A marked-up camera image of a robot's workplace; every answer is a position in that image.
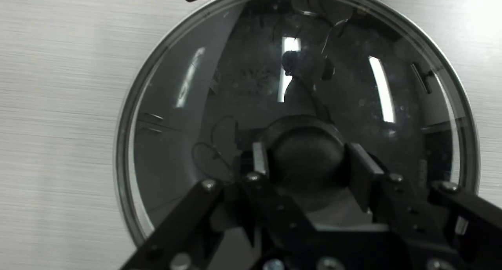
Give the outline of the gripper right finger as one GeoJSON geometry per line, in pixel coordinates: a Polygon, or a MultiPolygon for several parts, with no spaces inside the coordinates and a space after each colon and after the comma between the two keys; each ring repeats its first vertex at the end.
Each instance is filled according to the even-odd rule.
{"type": "Polygon", "coordinates": [[[345,145],[345,156],[357,204],[401,243],[398,268],[502,270],[501,208],[447,181],[434,181],[424,198],[357,143],[345,145]]]}

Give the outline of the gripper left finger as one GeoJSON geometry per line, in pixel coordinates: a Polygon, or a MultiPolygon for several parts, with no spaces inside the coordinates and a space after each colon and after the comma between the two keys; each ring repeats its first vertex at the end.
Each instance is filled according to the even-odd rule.
{"type": "Polygon", "coordinates": [[[208,270],[234,228],[255,251],[247,270],[314,270],[314,226],[290,197],[248,168],[230,184],[195,184],[120,270],[208,270]]]}

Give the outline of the glass lid with black knob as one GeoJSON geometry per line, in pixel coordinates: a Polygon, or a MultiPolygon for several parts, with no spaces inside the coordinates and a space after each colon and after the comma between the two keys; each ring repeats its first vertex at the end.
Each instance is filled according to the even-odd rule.
{"type": "Polygon", "coordinates": [[[329,164],[358,143],[425,193],[479,187],[463,84],[437,44],[378,0],[210,0],[149,54],[115,136],[115,184],[141,245],[186,192],[237,178],[261,142],[281,192],[318,224],[369,220],[329,164]]]}

